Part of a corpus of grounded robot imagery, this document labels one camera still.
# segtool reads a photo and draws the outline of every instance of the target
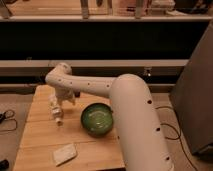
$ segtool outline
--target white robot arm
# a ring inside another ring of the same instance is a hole
[[[70,66],[60,63],[46,76],[46,83],[55,88],[59,100],[73,98],[73,91],[110,99],[127,171],[174,171],[149,88],[140,77],[80,77],[70,73]]]

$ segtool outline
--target wooden table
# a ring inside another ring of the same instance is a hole
[[[107,1],[98,7],[96,0],[89,0],[90,14],[108,14]],[[80,15],[80,0],[18,0],[8,4],[13,15]]]
[[[57,126],[50,113],[49,96],[53,88],[38,86],[28,114],[14,171],[86,171],[124,167],[115,129],[104,138],[93,138],[82,128],[82,110],[91,103],[108,99],[81,94],[76,105],[64,102],[64,124]],[[78,156],[56,167],[53,151],[75,143]]]

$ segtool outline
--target black cable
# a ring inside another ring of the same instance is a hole
[[[168,123],[161,123],[161,125],[162,126],[168,126],[168,127],[172,128],[175,131],[175,133],[177,134],[177,137],[175,137],[175,138],[171,138],[171,137],[165,136],[166,139],[168,139],[168,140],[179,140],[180,139],[181,132],[178,132],[178,130],[174,126],[172,126],[172,125],[170,125]]]
[[[15,126],[11,129],[0,129],[0,133],[12,132],[18,128],[18,122],[15,118],[13,118],[15,116],[15,111],[9,109],[9,110],[5,111],[3,114],[1,114],[1,116],[3,116],[3,120],[1,120],[1,123],[12,121],[15,123]]]
[[[171,106],[160,106],[160,107],[157,107],[156,109],[170,109],[170,110],[172,110],[173,112],[175,112],[174,109],[173,109]],[[165,137],[165,138],[166,138],[166,139],[169,139],[169,140],[179,140],[181,149],[182,149],[182,151],[183,151],[183,153],[184,153],[184,155],[185,155],[187,161],[189,162],[189,164],[191,165],[191,167],[192,167],[195,171],[198,171],[197,167],[192,163],[192,161],[189,159],[189,157],[188,157],[188,155],[187,155],[187,153],[186,153],[186,151],[185,151],[185,148],[184,148],[184,146],[183,146],[183,142],[182,142],[182,139],[181,139],[181,132],[182,132],[182,131],[181,131],[180,124],[179,124],[179,117],[178,117],[177,114],[176,114],[175,116],[176,116],[176,119],[177,119],[177,122],[178,122],[179,132],[178,132],[178,130],[177,130],[174,126],[172,126],[172,125],[170,125],[170,124],[168,124],[168,123],[162,123],[161,125],[163,125],[163,126],[168,126],[168,127],[172,128],[172,129],[175,131],[175,133],[177,134],[177,137],[175,137],[175,138]]]

